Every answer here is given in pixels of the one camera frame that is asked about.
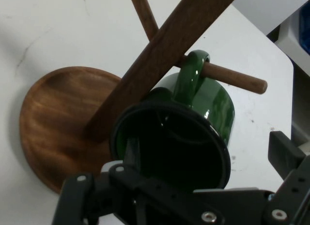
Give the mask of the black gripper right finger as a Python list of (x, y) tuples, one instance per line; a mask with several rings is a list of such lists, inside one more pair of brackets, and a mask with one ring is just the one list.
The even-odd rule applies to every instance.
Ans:
[(269, 134), (268, 160), (283, 183), (264, 208), (265, 225), (310, 223), (310, 157), (281, 131)]

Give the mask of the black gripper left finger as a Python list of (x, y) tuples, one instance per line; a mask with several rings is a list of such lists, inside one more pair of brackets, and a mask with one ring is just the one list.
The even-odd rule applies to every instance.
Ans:
[(129, 165), (116, 165), (98, 179), (91, 174), (64, 182), (53, 218), (55, 225), (95, 225), (113, 213), (127, 225), (221, 225), (223, 214), (193, 195), (206, 170), (208, 188), (222, 188), (223, 141), (157, 137), (138, 143), (145, 178)]

